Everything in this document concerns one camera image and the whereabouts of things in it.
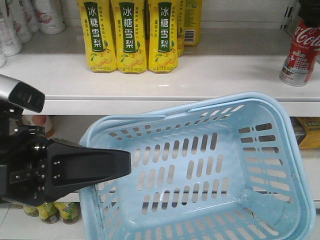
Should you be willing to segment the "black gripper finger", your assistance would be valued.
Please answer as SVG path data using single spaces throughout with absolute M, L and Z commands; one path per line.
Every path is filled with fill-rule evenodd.
M 320 26 L 320 0 L 299 0 L 298 16 L 308 27 Z

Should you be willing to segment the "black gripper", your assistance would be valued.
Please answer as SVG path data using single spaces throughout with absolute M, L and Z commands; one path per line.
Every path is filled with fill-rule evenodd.
M 37 125 L 19 125 L 10 134 L 10 122 L 21 120 L 22 113 L 21 107 L 0 102 L 1 199 L 38 207 L 132 172 L 128 151 L 48 141 L 45 128 Z

